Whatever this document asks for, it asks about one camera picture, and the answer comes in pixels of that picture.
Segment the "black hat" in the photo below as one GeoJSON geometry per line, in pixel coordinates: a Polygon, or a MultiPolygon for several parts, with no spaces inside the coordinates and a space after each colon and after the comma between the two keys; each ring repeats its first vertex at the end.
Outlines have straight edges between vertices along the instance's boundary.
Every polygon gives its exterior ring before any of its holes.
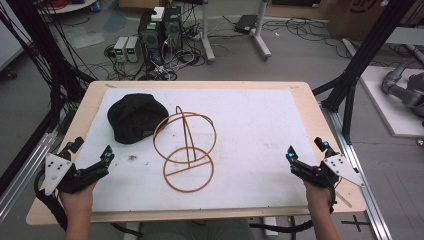
{"type": "Polygon", "coordinates": [[[168,110],[153,95],[144,93],[125,95],[107,112],[114,139],[121,144],[134,144],[151,136],[168,117],[168,110]]]}

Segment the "grey desk leg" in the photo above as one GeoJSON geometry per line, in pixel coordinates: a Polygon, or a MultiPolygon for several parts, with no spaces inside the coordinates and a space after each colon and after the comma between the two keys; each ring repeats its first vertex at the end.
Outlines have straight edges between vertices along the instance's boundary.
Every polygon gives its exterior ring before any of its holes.
{"type": "Polygon", "coordinates": [[[215,61],[215,54],[212,50],[212,46],[208,38],[208,0],[201,0],[201,2],[202,2],[201,42],[204,48],[207,63],[211,64],[215,61]]]}
{"type": "Polygon", "coordinates": [[[262,38],[262,28],[264,24],[264,18],[265,18],[268,2],[269,0],[260,0],[257,25],[255,29],[251,30],[253,40],[256,43],[258,50],[261,53],[264,61],[267,61],[272,56],[268,46],[266,45],[265,41],[262,38]]]}

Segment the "person's right hand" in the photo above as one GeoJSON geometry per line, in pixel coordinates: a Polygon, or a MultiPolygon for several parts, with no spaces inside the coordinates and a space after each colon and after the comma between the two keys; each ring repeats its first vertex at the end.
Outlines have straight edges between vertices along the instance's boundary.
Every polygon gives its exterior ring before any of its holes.
{"type": "Polygon", "coordinates": [[[310,210],[329,209],[330,191],[328,189],[317,187],[307,181],[304,182],[304,186],[310,210]]]}

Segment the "white table mat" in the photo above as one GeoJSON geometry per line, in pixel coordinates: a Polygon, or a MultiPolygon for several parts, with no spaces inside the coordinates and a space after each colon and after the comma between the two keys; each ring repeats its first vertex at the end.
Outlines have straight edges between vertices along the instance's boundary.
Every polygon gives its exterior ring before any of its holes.
{"type": "Polygon", "coordinates": [[[109,89],[77,157],[80,168],[96,163],[107,145],[115,158],[94,190],[94,211],[212,210],[303,207],[302,181],[290,171],[285,154],[292,146],[313,165],[314,147],[288,90],[150,89],[170,113],[180,106],[209,116],[217,130],[211,154],[215,173],[200,191],[182,193],[162,176],[163,159],[148,137],[134,144],[115,141],[109,108],[129,90],[109,89]]]}

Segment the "white box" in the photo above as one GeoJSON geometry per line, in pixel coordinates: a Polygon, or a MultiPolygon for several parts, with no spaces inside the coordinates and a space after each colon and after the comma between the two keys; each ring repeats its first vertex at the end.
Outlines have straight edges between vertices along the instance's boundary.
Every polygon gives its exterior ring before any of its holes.
{"type": "Polygon", "coordinates": [[[164,13],[165,13],[164,7],[155,7],[151,15],[151,20],[153,22],[161,22],[163,20],[164,13]]]}

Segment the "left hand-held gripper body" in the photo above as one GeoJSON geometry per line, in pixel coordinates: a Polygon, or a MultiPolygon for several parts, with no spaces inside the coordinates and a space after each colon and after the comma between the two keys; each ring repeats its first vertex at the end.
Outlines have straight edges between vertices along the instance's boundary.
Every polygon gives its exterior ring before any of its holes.
{"type": "Polygon", "coordinates": [[[109,173],[109,167],[98,169],[95,164],[86,169],[77,169],[72,161],[54,154],[47,154],[45,158],[45,195],[50,196],[55,190],[70,194],[76,193],[109,173]]]}

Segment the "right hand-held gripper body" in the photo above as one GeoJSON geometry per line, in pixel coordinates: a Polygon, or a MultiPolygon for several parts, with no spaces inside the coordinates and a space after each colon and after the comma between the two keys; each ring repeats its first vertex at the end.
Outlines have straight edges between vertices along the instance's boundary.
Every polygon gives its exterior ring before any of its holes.
{"type": "Polygon", "coordinates": [[[343,154],[336,154],[324,158],[319,166],[310,166],[300,161],[300,167],[298,169],[290,167],[290,170],[292,174],[302,180],[322,188],[334,186],[340,178],[359,187],[365,186],[363,180],[359,177],[356,170],[348,163],[343,154]]]}

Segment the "brown cardboard box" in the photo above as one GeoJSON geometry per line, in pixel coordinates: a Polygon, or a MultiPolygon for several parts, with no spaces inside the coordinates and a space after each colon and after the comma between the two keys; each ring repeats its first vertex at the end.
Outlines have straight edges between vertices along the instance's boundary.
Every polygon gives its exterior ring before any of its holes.
{"type": "Polygon", "coordinates": [[[337,0],[327,30],[334,38],[364,40],[375,25],[399,26],[409,19],[412,25],[424,19],[424,0],[337,0]]]}

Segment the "black computer tower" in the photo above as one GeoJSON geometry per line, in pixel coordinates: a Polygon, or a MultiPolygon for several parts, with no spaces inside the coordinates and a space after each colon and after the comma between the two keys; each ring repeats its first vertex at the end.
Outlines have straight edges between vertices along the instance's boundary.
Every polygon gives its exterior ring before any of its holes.
{"type": "Polygon", "coordinates": [[[153,11],[144,12],[140,18],[138,35],[144,47],[144,53],[158,65],[163,64],[161,55],[164,42],[164,28],[161,21],[151,19],[153,11]]]}
{"type": "Polygon", "coordinates": [[[170,6],[165,8],[163,19],[165,35],[167,37],[168,46],[173,50],[180,50],[182,48],[181,13],[182,11],[180,6],[170,6]]]}

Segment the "white power strip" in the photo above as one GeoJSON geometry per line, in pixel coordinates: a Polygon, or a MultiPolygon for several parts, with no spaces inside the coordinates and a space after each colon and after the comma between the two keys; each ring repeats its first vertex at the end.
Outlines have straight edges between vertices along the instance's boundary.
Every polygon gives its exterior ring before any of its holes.
{"type": "MultiPolygon", "coordinates": [[[[275,217],[264,217],[263,223],[265,225],[275,226],[276,225],[276,218],[275,217]]],[[[275,232],[275,231],[265,229],[264,234],[268,239],[277,239],[278,238],[278,233],[275,232]]]]}

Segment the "black flat device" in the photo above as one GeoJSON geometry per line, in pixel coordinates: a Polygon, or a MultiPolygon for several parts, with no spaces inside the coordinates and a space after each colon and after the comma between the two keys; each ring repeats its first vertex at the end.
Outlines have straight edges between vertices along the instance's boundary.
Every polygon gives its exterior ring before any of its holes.
{"type": "Polygon", "coordinates": [[[235,24],[234,31],[249,35],[257,22],[257,15],[242,15],[235,24]]]}

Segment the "grey bench power supply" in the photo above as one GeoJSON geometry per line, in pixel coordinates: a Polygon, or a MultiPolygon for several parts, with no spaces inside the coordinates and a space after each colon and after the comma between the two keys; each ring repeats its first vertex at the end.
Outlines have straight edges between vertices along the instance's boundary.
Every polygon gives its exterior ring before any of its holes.
{"type": "Polygon", "coordinates": [[[128,61],[128,57],[126,53],[127,41],[128,41],[127,37],[119,37],[113,47],[115,57],[118,62],[124,63],[128,61]]]}
{"type": "Polygon", "coordinates": [[[137,36],[130,36],[126,43],[126,52],[129,62],[137,62],[140,56],[140,44],[137,36]]]}

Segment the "black frame post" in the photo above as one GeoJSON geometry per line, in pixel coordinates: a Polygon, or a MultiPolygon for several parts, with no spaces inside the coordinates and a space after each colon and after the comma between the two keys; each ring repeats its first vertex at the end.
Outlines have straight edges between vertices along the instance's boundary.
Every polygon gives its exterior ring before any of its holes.
{"type": "Polygon", "coordinates": [[[30,151],[43,134],[51,132],[59,124],[59,111],[64,104],[81,100],[86,92],[83,84],[88,85],[95,81],[95,78],[82,72],[65,58],[40,14],[42,7],[39,4],[33,0],[5,1],[25,29],[23,35],[29,37],[29,43],[17,32],[17,27],[13,26],[13,21],[7,14],[1,11],[0,21],[22,46],[50,88],[50,110],[0,177],[0,197],[10,189],[30,151]]]}
{"type": "Polygon", "coordinates": [[[352,144],[351,124],[356,85],[368,65],[386,43],[415,1],[389,0],[385,10],[362,41],[361,46],[345,70],[337,78],[312,90],[314,96],[330,90],[329,96],[321,104],[331,113],[337,113],[340,104],[345,102],[341,133],[349,145],[352,144]]]}

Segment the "white floor platform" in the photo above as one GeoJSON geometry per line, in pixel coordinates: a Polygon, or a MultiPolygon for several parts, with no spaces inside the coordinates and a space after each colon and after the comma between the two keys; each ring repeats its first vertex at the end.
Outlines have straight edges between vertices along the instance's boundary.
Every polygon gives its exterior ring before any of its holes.
{"type": "Polygon", "coordinates": [[[381,90],[383,78],[390,71],[391,67],[369,66],[361,76],[361,84],[392,136],[424,138],[424,119],[416,116],[400,99],[381,90]]]}

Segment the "aluminium rail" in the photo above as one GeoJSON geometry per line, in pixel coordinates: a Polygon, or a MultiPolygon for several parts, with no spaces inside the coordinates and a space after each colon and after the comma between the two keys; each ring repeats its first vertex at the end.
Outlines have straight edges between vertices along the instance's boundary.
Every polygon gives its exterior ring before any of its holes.
{"type": "Polygon", "coordinates": [[[23,148],[23,156],[20,157],[23,164],[17,170],[5,191],[0,195],[0,224],[7,218],[16,201],[40,168],[56,137],[56,133],[44,133],[37,141],[31,143],[29,147],[23,148]]]}
{"type": "Polygon", "coordinates": [[[366,216],[370,222],[376,240],[393,240],[384,217],[379,209],[378,203],[373,195],[371,187],[366,178],[365,172],[360,164],[359,158],[354,147],[348,143],[342,134],[343,120],[338,113],[332,113],[321,107],[327,123],[334,135],[334,138],[341,150],[346,156],[351,166],[358,170],[357,175],[363,181],[364,185],[359,188],[366,204],[366,216]]]}

